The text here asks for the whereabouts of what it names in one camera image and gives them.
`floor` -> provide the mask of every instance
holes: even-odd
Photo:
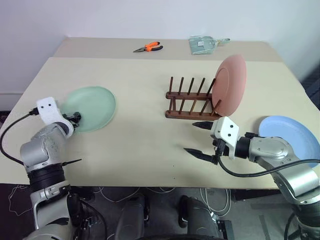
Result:
[[[33,230],[33,216],[31,211],[16,216],[9,212],[8,195],[12,192],[13,184],[0,184],[0,210],[2,218],[0,220],[0,239],[17,240],[27,236]],[[132,187],[105,187],[103,194],[112,200],[119,200],[135,192],[137,188]],[[187,195],[201,199],[199,188],[176,188],[168,193],[155,193],[147,188],[140,188],[142,193],[150,199],[150,221],[145,228],[145,236],[160,234],[184,234],[186,228],[178,225],[177,205],[180,196]],[[209,188],[208,202],[212,208],[223,208],[226,201],[226,192],[223,189]],[[11,209],[18,213],[31,207],[29,199],[30,190],[17,189],[11,198]],[[100,211],[108,224],[108,235],[112,235],[117,227],[121,211],[126,203],[123,200],[113,203],[106,200],[102,194],[96,193],[95,199],[90,204]],[[223,217],[224,220],[231,221],[233,234],[228,232],[229,240],[282,240],[285,225],[291,214],[290,205],[284,200],[281,194],[265,196],[260,198],[248,199],[245,201],[231,201],[230,212]],[[293,222],[292,228],[297,229],[297,223]],[[103,239],[103,225],[95,224],[90,228],[90,240]]]

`beige tabletop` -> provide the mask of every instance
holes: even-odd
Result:
[[[169,107],[165,94],[170,77],[174,77],[173,89],[179,87],[179,79],[184,77],[185,91],[192,77],[195,77],[195,89],[202,78],[207,78],[203,86],[206,90],[220,63],[221,60],[211,59],[52,57],[22,95],[4,127],[35,107],[38,99],[51,96],[62,103],[75,89],[102,86],[114,93],[116,113],[104,128],[74,134],[68,140],[67,157],[63,161],[83,159],[64,168],[72,185],[277,188],[270,175],[236,178],[219,166],[194,158],[183,148],[213,154],[209,131],[192,126],[192,120],[165,118],[165,110]],[[230,116],[239,125],[240,135],[257,133],[266,116],[283,115],[301,122],[320,139],[319,110],[281,61],[247,60],[246,67],[244,96],[237,111]],[[39,116],[25,119],[7,133],[4,148],[20,158],[20,146],[42,127],[44,124]],[[225,157],[223,160],[234,172],[263,170],[247,159]],[[0,161],[1,183],[29,183],[22,165],[3,155],[0,155]],[[315,171],[320,175],[319,166]]]

